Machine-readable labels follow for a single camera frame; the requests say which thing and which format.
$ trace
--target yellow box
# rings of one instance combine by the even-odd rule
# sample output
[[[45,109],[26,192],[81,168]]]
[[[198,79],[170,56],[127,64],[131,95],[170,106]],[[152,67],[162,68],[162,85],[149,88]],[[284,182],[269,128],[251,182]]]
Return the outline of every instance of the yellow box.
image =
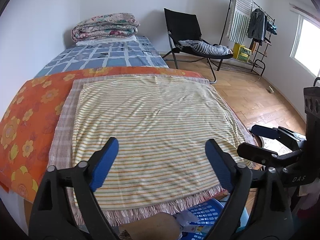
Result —
[[[233,58],[243,62],[248,62],[250,55],[250,49],[247,49],[245,46],[241,44],[235,43],[233,47]]]

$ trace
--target folded quilt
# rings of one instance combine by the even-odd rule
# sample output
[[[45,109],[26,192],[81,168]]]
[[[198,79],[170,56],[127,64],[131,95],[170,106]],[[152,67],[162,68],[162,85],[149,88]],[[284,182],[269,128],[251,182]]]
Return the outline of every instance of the folded quilt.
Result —
[[[75,42],[109,37],[127,38],[138,32],[139,25],[139,22],[129,13],[101,15],[78,23],[73,28],[71,37]]]
[[[181,47],[191,47],[191,49],[201,55],[222,57],[233,54],[232,50],[222,45],[210,45],[204,41],[179,41]]]

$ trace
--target chair leg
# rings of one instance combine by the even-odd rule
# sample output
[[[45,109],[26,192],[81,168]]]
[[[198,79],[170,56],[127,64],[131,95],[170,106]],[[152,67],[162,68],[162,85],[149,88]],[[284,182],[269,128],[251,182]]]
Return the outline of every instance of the chair leg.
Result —
[[[216,75],[215,75],[215,73],[214,73],[214,71],[213,71],[213,68],[212,68],[210,59],[207,58],[207,60],[208,60],[209,66],[210,66],[210,68],[211,68],[211,72],[212,72],[212,74],[213,74],[213,76],[214,76],[214,81],[209,81],[209,83],[210,83],[210,84],[215,84],[215,83],[217,82],[217,77],[216,77]]]
[[[220,62],[219,62],[219,66],[218,66],[218,69],[217,69],[217,71],[219,71],[219,70],[220,70],[220,68],[221,68],[221,65],[222,65],[222,62],[223,62],[223,59],[222,59],[222,60],[220,60]]]
[[[165,57],[167,57],[170,53],[172,52],[172,50],[170,50],[167,54],[165,54],[162,59],[164,59]]]
[[[177,62],[177,59],[176,59],[176,55],[174,54],[173,51],[172,51],[172,57],[173,57],[173,60],[174,60],[174,64],[176,65],[176,69],[179,69],[178,68],[178,62]]]

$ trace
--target gray jacket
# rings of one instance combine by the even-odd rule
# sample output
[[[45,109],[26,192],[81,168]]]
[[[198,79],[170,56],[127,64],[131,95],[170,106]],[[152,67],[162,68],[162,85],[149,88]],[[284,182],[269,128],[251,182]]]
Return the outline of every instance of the gray jacket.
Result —
[[[260,9],[255,9],[251,13],[248,38],[263,41],[266,36],[268,18]]]

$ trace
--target pillow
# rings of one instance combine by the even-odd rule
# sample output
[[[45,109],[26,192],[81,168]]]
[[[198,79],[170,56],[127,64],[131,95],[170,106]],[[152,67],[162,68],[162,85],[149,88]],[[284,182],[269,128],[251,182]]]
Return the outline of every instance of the pillow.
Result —
[[[46,171],[53,135],[75,79],[122,74],[199,77],[196,72],[155,67],[99,67],[27,81],[0,122],[0,182],[33,202]]]
[[[94,44],[101,44],[101,43],[116,43],[116,42],[129,42],[129,41],[137,41],[137,38],[135,35],[128,37],[128,38],[117,38],[117,37],[110,37],[100,40],[90,39],[86,41],[78,41],[76,43],[77,46],[89,46]]]
[[[191,47],[191,49],[201,55],[222,57],[233,54],[232,50],[222,45],[210,45],[204,41],[179,41],[182,47]]]

